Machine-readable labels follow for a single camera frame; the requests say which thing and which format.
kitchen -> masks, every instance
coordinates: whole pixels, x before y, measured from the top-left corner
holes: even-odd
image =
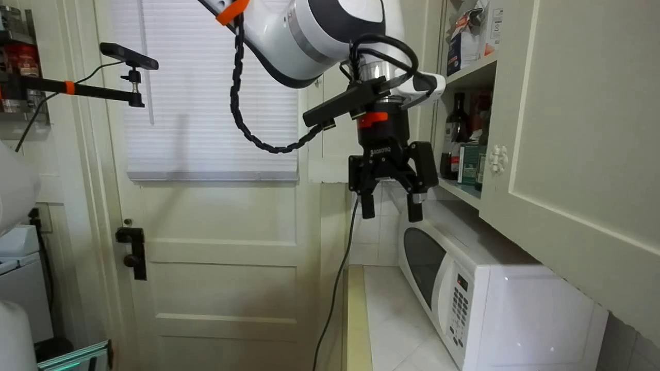
[[[217,124],[205,124],[201,113],[223,110],[205,116],[221,119],[228,112],[228,87],[213,91],[213,84],[230,75],[230,35],[214,27],[204,9],[191,5],[183,12],[173,0],[163,2],[167,6],[148,0],[2,5],[34,12],[42,76],[87,76],[108,62],[98,55],[98,42],[125,44],[163,64],[163,72],[146,72],[141,84],[145,104],[155,110],[130,112],[119,104],[58,97],[47,106],[52,125],[37,125],[21,152],[38,169],[37,207],[49,220],[45,234],[66,338],[75,347],[111,338],[118,368],[180,368],[190,363],[207,368],[310,368],[349,240],[352,200],[346,157],[361,150],[352,121],[337,119],[334,129],[295,157],[277,162],[255,157],[253,172],[252,162],[237,160],[252,152],[230,157],[230,150],[248,150],[248,144],[239,147],[240,135],[223,121],[217,127],[223,129],[221,144],[230,150],[213,154],[227,158],[223,175],[232,182],[183,178],[145,183],[155,173],[150,169],[180,160],[182,152],[193,158],[197,152],[190,142],[200,144],[200,152],[217,150],[204,141]],[[403,6],[403,42],[427,70],[445,75],[447,49],[438,45],[445,45],[443,31],[459,6],[450,0]],[[651,116],[651,88],[658,83],[651,69],[660,57],[651,42],[658,6],[537,0],[504,9],[503,15],[495,55],[447,76],[447,91],[437,106],[413,110],[413,137],[432,142],[438,165],[459,84],[492,87],[482,157],[489,162],[482,169],[489,172],[482,173],[480,198],[474,186],[445,178],[429,198],[469,204],[469,216],[479,214],[484,226],[490,225],[613,312],[619,319],[608,321],[599,368],[658,368],[651,342],[660,334],[660,294],[653,285],[660,268],[658,231],[649,214],[658,207],[651,189],[660,182],[651,160],[658,137]],[[225,49],[214,48],[214,37],[223,35]],[[191,70],[185,53],[195,49],[204,49],[200,57],[207,62]],[[104,70],[91,83],[125,88],[121,75],[124,69]],[[191,84],[200,88],[193,104],[176,95],[191,95],[185,91]],[[331,70],[300,93],[282,93],[277,108],[292,106],[299,117],[299,112],[345,88],[346,80]],[[262,95],[257,84],[248,87],[248,110],[252,91],[253,97]],[[187,125],[197,125],[197,132],[167,132]],[[148,147],[150,135],[160,127],[152,137],[158,142]],[[290,137],[299,132],[278,135],[282,142]],[[146,157],[160,150],[176,157],[164,154],[160,162],[145,167]],[[285,180],[253,180],[260,172]],[[352,263],[395,265],[395,228],[407,213],[397,213],[403,195],[392,188],[386,183],[376,191],[376,220],[356,220]],[[146,231],[146,282],[134,281],[121,262],[128,246],[115,244],[115,228],[125,218]],[[339,356],[325,360],[328,367],[331,363],[339,363]]]

white microwave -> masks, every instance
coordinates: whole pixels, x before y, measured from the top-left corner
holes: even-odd
[[[403,223],[399,268],[461,371],[593,371],[606,309],[459,201]]]

white door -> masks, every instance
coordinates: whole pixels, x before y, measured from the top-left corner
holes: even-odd
[[[89,69],[98,64],[107,5],[78,2],[75,9],[87,25],[74,27],[95,31],[80,42]],[[146,232],[146,281],[131,281],[131,270],[119,268],[119,285],[131,290],[131,306],[124,309],[139,352],[136,368],[308,368],[316,338],[318,198],[305,180],[305,154],[295,186],[138,186],[125,178],[121,160],[119,104],[107,108],[108,125],[103,125],[104,108],[93,104],[95,129],[85,142],[103,162],[95,188],[104,193],[108,225],[131,218]],[[121,265],[128,250],[115,250]]]
[[[658,19],[648,0],[508,2],[480,204],[656,344]]]

robotic arm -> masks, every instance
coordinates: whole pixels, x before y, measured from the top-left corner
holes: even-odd
[[[342,95],[303,113],[310,127],[330,127],[337,116],[356,119],[361,157],[349,158],[349,186],[374,218],[374,189],[395,180],[409,191],[409,218],[422,218],[422,200],[437,186],[429,142],[409,142],[409,108],[438,95],[445,80],[419,72],[403,35],[399,0],[292,0],[270,15],[262,0],[200,0],[237,34],[281,84],[300,88],[339,64]]]

door handle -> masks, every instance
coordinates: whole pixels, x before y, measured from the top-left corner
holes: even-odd
[[[145,228],[119,226],[115,240],[118,244],[130,244],[131,254],[124,255],[124,265],[131,268],[136,281],[146,281]]]

